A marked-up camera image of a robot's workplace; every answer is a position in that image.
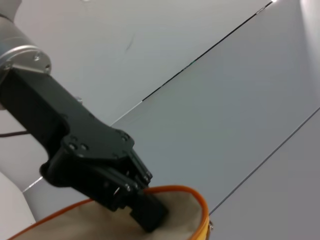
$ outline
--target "bag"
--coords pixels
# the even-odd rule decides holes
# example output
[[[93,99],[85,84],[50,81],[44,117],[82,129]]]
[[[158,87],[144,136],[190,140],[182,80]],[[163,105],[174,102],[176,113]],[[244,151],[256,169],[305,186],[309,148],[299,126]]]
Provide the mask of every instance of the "bag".
[[[151,233],[130,216],[130,208],[115,212],[88,199],[66,207],[21,231],[9,240],[206,240],[213,229],[208,206],[195,190],[160,186],[145,190],[169,210]]]

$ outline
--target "white surface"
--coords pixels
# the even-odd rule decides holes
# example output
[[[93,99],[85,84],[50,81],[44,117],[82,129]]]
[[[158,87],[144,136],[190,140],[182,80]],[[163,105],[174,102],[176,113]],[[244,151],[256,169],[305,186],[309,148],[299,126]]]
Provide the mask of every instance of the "white surface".
[[[153,185],[196,188],[212,210],[320,106],[310,61],[300,1],[280,0],[114,127]]]
[[[0,240],[5,240],[35,223],[21,191],[0,173]]]
[[[320,112],[212,215],[212,240],[318,240]]]
[[[24,0],[15,23],[107,124],[270,0]]]

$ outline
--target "white wall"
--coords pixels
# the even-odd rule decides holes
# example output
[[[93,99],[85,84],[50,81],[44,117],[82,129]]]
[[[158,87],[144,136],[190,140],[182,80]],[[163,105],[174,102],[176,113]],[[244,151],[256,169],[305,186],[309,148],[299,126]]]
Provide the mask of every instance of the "white wall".
[[[0,240],[5,240],[35,223],[19,188],[0,173]]]
[[[212,215],[212,240],[318,240],[320,112]]]
[[[135,139],[153,185],[194,187],[213,209],[320,106],[311,47],[300,1],[279,0],[114,127]],[[37,206],[51,191],[25,196]]]

